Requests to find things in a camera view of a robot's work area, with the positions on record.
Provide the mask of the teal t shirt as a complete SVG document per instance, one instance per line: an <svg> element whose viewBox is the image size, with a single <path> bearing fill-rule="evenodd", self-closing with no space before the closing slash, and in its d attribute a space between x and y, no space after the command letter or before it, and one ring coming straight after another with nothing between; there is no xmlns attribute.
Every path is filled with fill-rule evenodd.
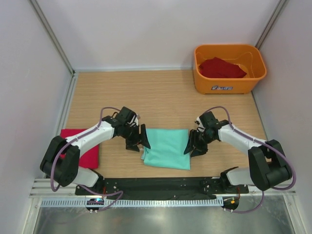
<svg viewBox="0 0 312 234"><path fill-rule="evenodd" d="M187 129L147 129L150 149L144 147L144 165L178 170L190 170L190 154L184 154L188 143Z"/></svg>

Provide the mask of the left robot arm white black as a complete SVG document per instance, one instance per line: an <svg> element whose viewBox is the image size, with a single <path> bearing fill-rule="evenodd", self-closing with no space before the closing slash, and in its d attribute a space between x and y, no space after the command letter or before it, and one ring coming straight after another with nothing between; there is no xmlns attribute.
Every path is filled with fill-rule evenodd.
<svg viewBox="0 0 312 234"><path fill-rule="evenodd" d="M50 178L50 187L56 192L60 187L76 184L88 193L103 192L104 178L101 174L79 165L80 158L99 144L115 137L125 139L126 149L139 151L139 145L150 149L146 126L139 124L139 117L127 107L113 108L111 116L100 111L98 123L73 136L54 137L42 159L40 170Z"/></svg>

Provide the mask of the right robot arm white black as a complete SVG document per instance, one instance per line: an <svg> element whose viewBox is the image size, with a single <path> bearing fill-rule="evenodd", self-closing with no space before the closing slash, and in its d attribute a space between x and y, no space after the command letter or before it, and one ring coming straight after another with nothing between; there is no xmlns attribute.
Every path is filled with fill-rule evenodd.
<svg viewBox="0 0 312 234"><path fill-rule="evenodd" d="M221 173L220 188L231 193L238 185L254 185L261 191L281 190L281 183L295 182L292 167L286 160L281 144L276 140L265 141L253 137L225 119L219 121L211 111L206 111L196 119L198 127L189 132L184 150L191 157L207 153L213 141L225 142L248 157L247 168L234 167Z"/></svg>

